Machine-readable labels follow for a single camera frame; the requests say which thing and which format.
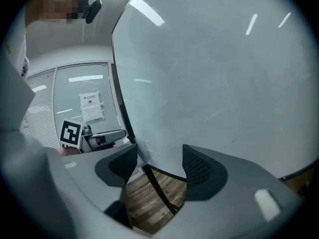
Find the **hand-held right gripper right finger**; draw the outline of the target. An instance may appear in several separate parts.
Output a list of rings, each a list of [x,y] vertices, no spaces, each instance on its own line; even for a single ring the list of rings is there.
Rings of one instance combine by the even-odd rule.
[[[269,239],[301,200],[258,164],[192,145],[182,148],[186,194],[157,239]]]

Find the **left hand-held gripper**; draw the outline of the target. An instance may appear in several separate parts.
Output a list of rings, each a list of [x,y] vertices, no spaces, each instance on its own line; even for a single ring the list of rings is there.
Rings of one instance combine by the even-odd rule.
[[[117,140],[126,135],[123,129],[94,134],[90,125],[64,119],[59,133],[62,144],[59,154],[83,154],[112,148]]]

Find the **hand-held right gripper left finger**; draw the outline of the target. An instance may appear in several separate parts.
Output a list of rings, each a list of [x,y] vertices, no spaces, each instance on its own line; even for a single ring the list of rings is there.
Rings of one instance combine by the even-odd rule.
[[[62,157],[84,195],[104,214],[132,228],[125,186],[137,166],[137,145]]]

